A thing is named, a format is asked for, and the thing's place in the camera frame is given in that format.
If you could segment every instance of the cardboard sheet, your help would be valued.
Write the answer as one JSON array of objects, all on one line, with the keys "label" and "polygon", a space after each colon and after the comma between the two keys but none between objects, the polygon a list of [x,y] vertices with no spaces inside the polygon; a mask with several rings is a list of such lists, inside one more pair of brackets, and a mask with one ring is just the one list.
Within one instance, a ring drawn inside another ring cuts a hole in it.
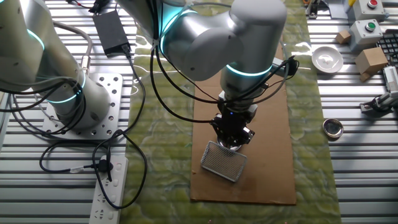
[{"label": "cardboard sheet", "polygon": [[[282,58],[278,49],[277,57]],[[220,73],[197,85],[212,96],[218,96]],[[274,76],[269,84],[281,80]],[[272,93],[277,85],[268,89]],[[195,96],[206,98],[196,90]],[[216,105],[196,101],[194,119],[208,119],[219,113]],[[211,173],[200,166],[208,141],[216,142],[216,133],[209,124],[193,124],[191,200],[216,202],[271,203],[295,205],[293,152],[290,140],[289,113],[283,87],[275,96],[258,104],[256,116],[248,128],[256,135],[238,152],[248,157],[248,162],[236,183]]]}]

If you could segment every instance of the metal mounting plate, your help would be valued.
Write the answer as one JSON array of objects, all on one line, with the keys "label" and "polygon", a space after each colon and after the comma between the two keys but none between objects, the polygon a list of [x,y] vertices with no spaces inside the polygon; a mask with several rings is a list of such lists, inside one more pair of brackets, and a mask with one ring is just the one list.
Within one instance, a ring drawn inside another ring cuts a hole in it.
[{"label": "metal mounting plate", "polygon": [[[108,139],[118,129],[121,92],[123,77],[115,73],[93,73],[90,78],[103,85],[111,98],[111,106],[104,120],[89,129],[70,130],[65,134],[59,134],[58,138],[79,140],[101,140]],[[46,112],[50,116],[57,117],[53,106],[49,103]],[[54,121],[45,116],[43,130],[56,131],[63,127],[59,121]]]}]

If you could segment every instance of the white power strip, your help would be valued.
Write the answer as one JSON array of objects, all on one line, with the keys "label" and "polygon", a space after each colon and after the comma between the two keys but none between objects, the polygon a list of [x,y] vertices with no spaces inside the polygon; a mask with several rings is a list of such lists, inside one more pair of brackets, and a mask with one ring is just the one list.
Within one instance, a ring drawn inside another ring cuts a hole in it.
[{"label": "white power strip", "polygon": [[[113,169],[111,170],[112,182],[109,181],[107,173],[99,173],[102,184],[104,186],[106,195],[115,204],[120,206],[123,201],[124,184],[126,182],[128,160],[124,156],[112,156],[111,163]],[[91,207],[89,224],[118,224],[120,217],[120,210],[113,208],[106,201],[100,184],[96,183],[94,190],[93,205]]]},{"label": "white power strip", "polygon": [[384,78],[386,79],[386,88],[393,99],[398,98],[398,73],[394,66],[383,68]]}]

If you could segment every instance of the green mat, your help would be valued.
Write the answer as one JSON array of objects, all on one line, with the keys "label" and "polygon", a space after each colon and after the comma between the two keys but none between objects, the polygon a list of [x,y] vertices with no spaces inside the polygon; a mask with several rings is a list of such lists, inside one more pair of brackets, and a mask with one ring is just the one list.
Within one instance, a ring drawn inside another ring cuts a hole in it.
[{"label": "green mat", "polygon": [[[151,46],[138,35],[134,65],[146,86],[147,100],[142,117],[129,136],[146,154],[149,170],[144,190],[136,203],[122,210],[120,223],[341,223],[328,141],[321,129],[323,115],[317,74],[307,54],[310,38],[305,10],[301,0],[286,0],[285,4],[288,18],[283,40],[288,51],[295,52],[300,61],[295,78],[287,82],[297,205],[190,201],[192,124],[174,118],[157,101],[149,77]],[[196,10],[212,15],[226,9],[203,6]],[[164,65],[176,83],[193,94],[194,86],[166,62]],[[167,105],[191,118],[193,101],[175,90],[160,72],[155,73],[155,80]],[[139,84],[133,83],[130,122],[141,103],[138,88]],[[124,203],[135,195],[143,172],[142,159],[132,146],[127,146],[126,157],[129,169]]]}]

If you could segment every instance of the gray box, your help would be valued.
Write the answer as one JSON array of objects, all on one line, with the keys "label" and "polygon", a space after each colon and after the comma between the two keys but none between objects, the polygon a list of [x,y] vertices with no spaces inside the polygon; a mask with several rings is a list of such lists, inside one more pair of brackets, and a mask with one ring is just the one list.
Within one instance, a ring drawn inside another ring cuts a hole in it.
[{"label": "gray box", "polygon": [[[369,22],[376,25],[376,28],[372,32],[365,29],[366,24]],[[380,26],[375,19],[356,21],[351,28],[349,28],[349,34],[351,34],[349,48],[353,52],[360,52],[364,49],[373,48],[381,37],[383,37]]]},{"label": "gray box", "polygon": [[369,0],[356,0],[353,7],[348,11],[349,25],[353,25],[355,21],[366,19],[375,19],[377,22],[382,22],[386,19],[381,0],[377,0],[377,6],[374,9],[368,7]]}]

